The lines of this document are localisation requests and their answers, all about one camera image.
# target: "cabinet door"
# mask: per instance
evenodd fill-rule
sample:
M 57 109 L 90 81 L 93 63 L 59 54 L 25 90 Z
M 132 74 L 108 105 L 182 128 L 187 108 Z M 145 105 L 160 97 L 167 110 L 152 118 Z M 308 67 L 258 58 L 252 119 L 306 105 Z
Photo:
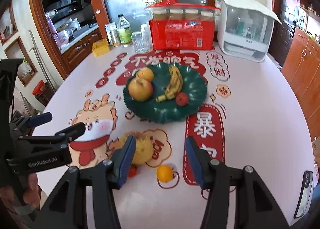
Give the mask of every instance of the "cabinet door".
M 89 49 L 87 41 L 83 38 L 76 44 L 74 44 L 70 49 L 67 50 L 62 57 L 69 65 L 70 70 L 76 68 L 76 66 L 82 62 L 92 51 Z
M 307 90 L 319 66 L 318 59 L 307 48 L 297 72 L 290 84 L 297 99 L 300 100 Z
M 308 120 L 320 106 L 320 68 L 313 77 L 306 92 L 299 100 L 304 117 Z
M 92 50 L 92 44 L 94 42 L 97 42 L 102 39 L 99 29 L 97 29 L 97 30 L 93 31 L 92 33 L 90 33 L 89 35 L 87 35 L 86 39 L 89 43 L 89 48 Z
M 316 112 L 311 116 L 307 121 L 311 141 L 314 140 L 315 137 L 320 136 L 320 107 L 316 110 Z
M 281 73 L 288 83 L 291 83 L 305 52 L 306 46 L 294 38 L 288 56 L 281 69 Z

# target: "screw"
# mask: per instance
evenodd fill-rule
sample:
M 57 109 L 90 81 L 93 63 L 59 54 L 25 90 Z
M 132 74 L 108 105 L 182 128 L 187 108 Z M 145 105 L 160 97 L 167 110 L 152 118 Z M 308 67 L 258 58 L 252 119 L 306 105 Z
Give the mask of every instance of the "screw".
M 111 165 L 112 160 L 111 160 L 111 159 L 105 159 L 104 161 L 102 161 L 102 163 L 103 163 L 105 166 L 109 166 L 109 165 Z
M 252 173 L 253 172 L 253 167 L 251 167 L 251 166 L 246 166 L 245 168 L 244 168 L 244 170 L 246 171 L 246 172 L 248 172 L 248 173 Z
M 217 166 L 220 164 L 220 161 L 217 160 L 217 159 L 213 159 L 213 160 L 210 160 L 210 164 L 213 165 L 213 166 Z
M 74 173 L 74 172 L 76 172 L 77 171 L 77 167 L 76 166 L 72 166 L 72 167 L 70 167 L 70 168 L 68 168 L 68 171 L 70 172 L 70 173 Z

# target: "yellow box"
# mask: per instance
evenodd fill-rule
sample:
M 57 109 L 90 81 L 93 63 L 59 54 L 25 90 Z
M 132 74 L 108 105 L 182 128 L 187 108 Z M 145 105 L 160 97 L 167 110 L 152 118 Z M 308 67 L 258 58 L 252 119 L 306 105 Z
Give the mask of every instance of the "yellow box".
M 92 52 L 95 57 L 102 56 L 110 51 L 109 43 L 106 38 L 94 42 Z

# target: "table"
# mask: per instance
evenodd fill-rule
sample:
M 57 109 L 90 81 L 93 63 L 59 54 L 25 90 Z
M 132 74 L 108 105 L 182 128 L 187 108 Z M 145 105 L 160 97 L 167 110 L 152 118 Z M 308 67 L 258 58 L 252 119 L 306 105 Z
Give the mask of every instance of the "table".
M 305 170 L 314 169 L 308 127 L 298 101 L 269 58 L 256 63 L 227 56 L 217 43 L 214 45 L 216 50 L 211 51 L 135 55 L 131 46 L 113 49 L 98 58 L 91 54 L 68 76 L 46 107 L 45 111 L 53 115 L 52 121 L 34 131 L 37 136 L 53 135 L 77 121 L 87 122 L 86 133 L 79 138 L 85 142 L 73 142 L 69 147 L 72 165 L 79 168 L 92 167 L 106 158 L 117 148 L 117 139 L 124 132 L 140 131 L 152 138 L 157 157 L 139 166 L 138 175 L 128 178 L 121 190 L 114 190 L 124 229 L 200 227 L 208 192 L 196 185 L 185 161 L 184 141 L 191 134 L 212 157 L 226 165 L 241 169 L 253 166 L 288 223 L 297 220 L 293 215 L 302 176 Z M 180 122 L 156 124 L 140 120 L 126 108 L 122 97 L 127 79 L 136 69 L 159 61 L 188 64 L 208 81 L 200 117 L 194 114 Z M 104 127 L 102 133 L 93 115 L 87 115 L 94 105 L 100 107 L 97 115 Z M 200 127 L 195 132 L 199 123 L 206 129 Z M 160 164 L 174 168 L 175 179 L 168 184 L 157 182 L 156 167 Z M 47 195 L 67 168 L 38 173 L 39 186 Z M 228 228 L 233 228 L 234 216 L 232 192 Z

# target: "banana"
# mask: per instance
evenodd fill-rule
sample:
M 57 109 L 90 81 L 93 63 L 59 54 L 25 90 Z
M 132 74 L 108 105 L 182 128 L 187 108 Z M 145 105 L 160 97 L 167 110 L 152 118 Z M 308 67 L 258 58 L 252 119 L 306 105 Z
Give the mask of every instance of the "banana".
M 156 98 L 156 102 L 174 99 L 182 90 L 183 80 L 179 69 L 175 65 L 169 66 L 170 82 L 163 95 Z

